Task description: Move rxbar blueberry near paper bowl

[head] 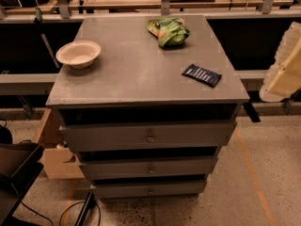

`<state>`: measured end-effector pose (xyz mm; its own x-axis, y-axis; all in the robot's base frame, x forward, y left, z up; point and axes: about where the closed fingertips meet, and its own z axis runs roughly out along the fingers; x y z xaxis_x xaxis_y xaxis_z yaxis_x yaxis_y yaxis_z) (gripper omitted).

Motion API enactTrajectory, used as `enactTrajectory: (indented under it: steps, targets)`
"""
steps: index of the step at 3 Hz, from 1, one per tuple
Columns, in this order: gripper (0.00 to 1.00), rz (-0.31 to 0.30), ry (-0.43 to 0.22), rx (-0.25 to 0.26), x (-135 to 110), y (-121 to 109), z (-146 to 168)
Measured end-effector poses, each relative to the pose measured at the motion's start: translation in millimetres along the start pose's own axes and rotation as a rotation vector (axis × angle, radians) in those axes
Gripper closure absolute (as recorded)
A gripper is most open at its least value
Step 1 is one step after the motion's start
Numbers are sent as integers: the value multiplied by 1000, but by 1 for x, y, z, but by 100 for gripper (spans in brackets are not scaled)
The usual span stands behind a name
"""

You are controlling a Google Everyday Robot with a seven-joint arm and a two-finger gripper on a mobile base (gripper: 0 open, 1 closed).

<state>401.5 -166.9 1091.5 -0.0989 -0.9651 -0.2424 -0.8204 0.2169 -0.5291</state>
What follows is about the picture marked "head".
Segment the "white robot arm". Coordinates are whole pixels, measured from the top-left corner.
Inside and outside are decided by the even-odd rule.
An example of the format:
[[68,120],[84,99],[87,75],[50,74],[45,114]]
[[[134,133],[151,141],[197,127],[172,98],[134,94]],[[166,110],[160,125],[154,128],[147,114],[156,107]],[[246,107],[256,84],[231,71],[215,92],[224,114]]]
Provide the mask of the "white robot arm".
[[260,89],[264,102],[280,102],[301,89],[301,24],[292,22],[284,33],[275,63],[270,66]]

